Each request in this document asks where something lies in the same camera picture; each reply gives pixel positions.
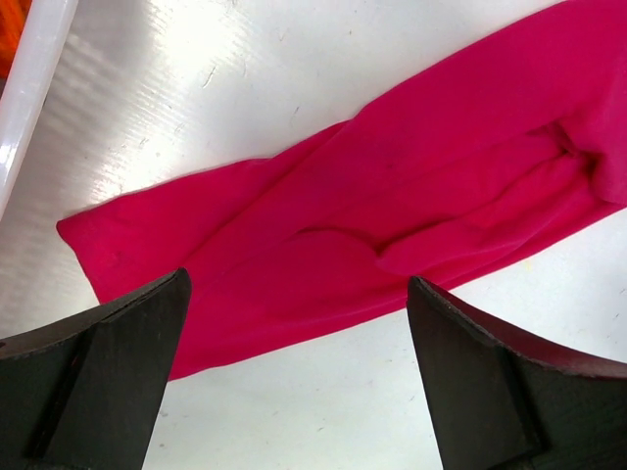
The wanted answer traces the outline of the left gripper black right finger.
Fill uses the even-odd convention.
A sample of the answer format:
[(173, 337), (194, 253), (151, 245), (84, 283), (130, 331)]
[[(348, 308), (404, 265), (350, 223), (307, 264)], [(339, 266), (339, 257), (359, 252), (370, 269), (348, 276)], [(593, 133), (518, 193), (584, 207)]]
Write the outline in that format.
[(625, 468), (625, 363), (539, 337), (420, 277), (407, 308), (444, 468)]

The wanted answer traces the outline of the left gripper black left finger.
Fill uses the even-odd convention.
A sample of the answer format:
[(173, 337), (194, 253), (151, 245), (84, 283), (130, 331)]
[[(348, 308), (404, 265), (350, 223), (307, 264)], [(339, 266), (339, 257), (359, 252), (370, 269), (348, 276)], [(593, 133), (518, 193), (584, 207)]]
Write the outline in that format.
[(178, 269), (2, 339), (2, 468), (141, 468), (190, 298)]

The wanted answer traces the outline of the crimson red t shirt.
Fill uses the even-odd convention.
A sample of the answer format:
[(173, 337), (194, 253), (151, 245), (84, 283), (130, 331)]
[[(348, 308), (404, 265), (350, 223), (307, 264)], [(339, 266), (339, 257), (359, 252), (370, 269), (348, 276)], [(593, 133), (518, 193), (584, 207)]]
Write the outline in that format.
[(61, 220), (99, 301), (179, 267), (178, 379), (452, 289), (626, 206), (626, 5), (565, 1), (269, 159)]

